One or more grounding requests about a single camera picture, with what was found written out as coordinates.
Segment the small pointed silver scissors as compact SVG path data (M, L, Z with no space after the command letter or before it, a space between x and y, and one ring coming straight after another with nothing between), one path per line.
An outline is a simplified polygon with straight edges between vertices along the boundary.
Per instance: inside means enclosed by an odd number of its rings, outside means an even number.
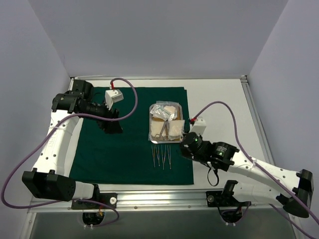
M165 136L164 140L169 140L168 133L169 133L169 121L164 122L164 131L165 131Z

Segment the white gauze pad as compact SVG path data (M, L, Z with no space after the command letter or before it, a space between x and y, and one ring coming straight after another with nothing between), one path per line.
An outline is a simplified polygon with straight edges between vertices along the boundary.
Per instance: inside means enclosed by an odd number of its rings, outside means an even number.
M170 140L178 139L184 132L185 120L171 120L169 121L168 138Z
M164 122L163 121L151 121L151 136L155 137L157 134L160 134Z

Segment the silver instrument tray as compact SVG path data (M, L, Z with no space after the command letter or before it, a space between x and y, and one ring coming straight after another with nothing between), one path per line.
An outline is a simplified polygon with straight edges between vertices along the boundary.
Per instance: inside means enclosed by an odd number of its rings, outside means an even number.
M183 118L183 112L182 112L182 106L177 103L177 102L165 102L165 101L157 101L155 104L158 104L158 105L168 105L168 106L174 106L176 109L177 109L177 117L176 119L174 120L184 120ZM175 140L162 140L162 139L156 139L155 137L152 137L151 136L151 121L163 121L162 119L159 119L159 118L156 118L154 117L153 115L149 114L149 140L153 143L157 143L157 144L162 144L162 143L179 143L182 136L178 139L175 139Z

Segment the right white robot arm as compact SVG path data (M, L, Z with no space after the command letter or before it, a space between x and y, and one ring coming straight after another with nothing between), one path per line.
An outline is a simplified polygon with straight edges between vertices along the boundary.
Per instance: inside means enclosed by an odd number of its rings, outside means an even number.
M313 174L286 170L264 161L248 159L242 150L225 142L205 141L195 132L186 133L179 148L183 157L199 162L214 172L222 170L251 178L260 185L242 184L229 180L221 193L226 205L237 201L282 205L294 216L308 218L313 197Z

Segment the curved pointed silver tweezers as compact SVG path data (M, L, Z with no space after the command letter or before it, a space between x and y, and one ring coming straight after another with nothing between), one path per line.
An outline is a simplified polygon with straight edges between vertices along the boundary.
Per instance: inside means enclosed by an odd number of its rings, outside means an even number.
M160 149L159 149L159 145L158 144L155 145L155 150L156 150L158 166L160 166Z

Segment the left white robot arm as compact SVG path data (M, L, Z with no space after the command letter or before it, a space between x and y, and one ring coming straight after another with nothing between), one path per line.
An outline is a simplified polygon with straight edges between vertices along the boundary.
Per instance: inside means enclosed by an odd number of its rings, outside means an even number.
M99 128L105 133L122 133L115 119L118 110L112 110L113 103L123 100L120 90L110 89L103 94L102 103L93 102L93 85L75 80L71 90L60 93L52 101L52 112L48 134L50 139L44 144L40 156L31 171L25 171L22 181L32 195L39 199L70 201L83 199L89 209L100 205L101 197L95 184L75 181L64 175L66 154L79 114L90 114L108 118L97 120Z

